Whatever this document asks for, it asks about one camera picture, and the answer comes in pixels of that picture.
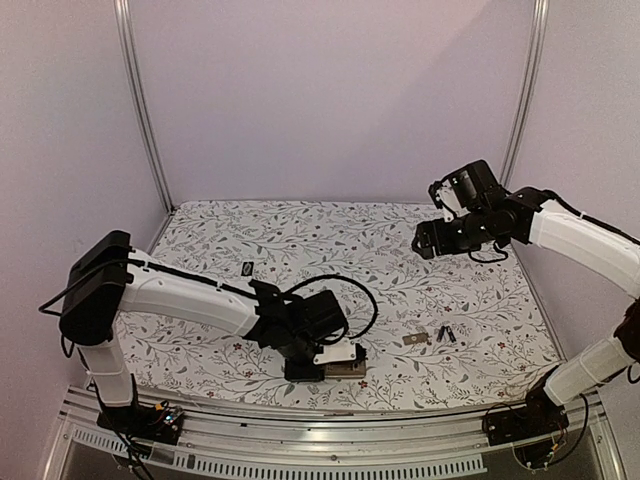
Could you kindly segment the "small white remote control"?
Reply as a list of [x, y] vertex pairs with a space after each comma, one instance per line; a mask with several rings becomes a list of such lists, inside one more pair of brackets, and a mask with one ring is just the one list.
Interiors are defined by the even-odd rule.
[[366, 361], [350, 361], [328, 363], [323, 366], [326, 379], [353, 380], [363, 379], [366, 376]]

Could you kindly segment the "small grey battery cover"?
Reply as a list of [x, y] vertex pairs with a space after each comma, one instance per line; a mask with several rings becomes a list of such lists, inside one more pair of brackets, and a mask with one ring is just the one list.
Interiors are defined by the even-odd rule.
[[430, 343], [430, 338], [429, 338], [429, 335], [427, 333], [420, 332], [420, 333], [409, 334], [409, 335], [403, 336], [402, 337], [402, 341], [403, 341], [405, 346], [416, 345], [416, 344], [421, 344], [421, 343], [429, 344]]

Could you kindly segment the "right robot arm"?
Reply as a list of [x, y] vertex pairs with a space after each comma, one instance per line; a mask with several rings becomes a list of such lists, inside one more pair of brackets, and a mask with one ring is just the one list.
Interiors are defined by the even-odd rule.
[[555, 367], [527, 393], [517, 427], [537, 436], [556, 409], [607, 383], [639, 360], [639, 242], [572, 207], [549, 189], [501, 185], [484, 160], [473, 161], [428, 188], [441, 218], [417, 225], [411, 244], [420, 257], [470, 256], [491, 243], [497, 253], [517, 242], [553, 252], [608, 280], [632, 302], [604, 339]]

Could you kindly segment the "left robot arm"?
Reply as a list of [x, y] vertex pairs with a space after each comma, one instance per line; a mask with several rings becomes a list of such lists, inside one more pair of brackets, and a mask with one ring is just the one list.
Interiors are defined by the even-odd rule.
[[89, 368], [111, 419], [128, 434], [148, 426], [146, 408], [115, 333], [120, 312], [142, 312], [212, 326], [285, 360], [288, 380], [322, 377], [327, 364], [354, 360], [347, 321], [330, 291], [308, 298], [259, 280], [240, 288], [156, 262], [134, 248], [127, 232], [108, 233], [69, 272], [67, 286], [39, 308], [59, 320]]

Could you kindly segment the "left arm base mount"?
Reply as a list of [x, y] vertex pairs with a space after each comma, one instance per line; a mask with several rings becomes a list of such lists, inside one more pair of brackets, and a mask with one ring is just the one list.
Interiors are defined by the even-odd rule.
[[124, 406], [107, 405], [98, 385], [95, 386], [95, 392], [100, 406], [97, 420], [99, 427], [128, 438], [173, 446], [178, 444], [184, 423], [184, 410], [180, 406], [170, 406], [167, 401], [156, 406], [142, 405], [132, 374], [129, 375], [129, 392], [132, 398]]

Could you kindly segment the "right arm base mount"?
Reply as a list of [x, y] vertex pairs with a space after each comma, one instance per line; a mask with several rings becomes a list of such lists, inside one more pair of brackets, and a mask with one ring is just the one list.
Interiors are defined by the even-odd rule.
[[542, 386], [525, 396], [524, 405], [500, 403], [489, 408], [482, 431], [490, 446], [527, 441], [514, 448], [516, 461], [529, 470], [548, 468], [566, 440], [569, 420], [563, 406], [551, 401]]

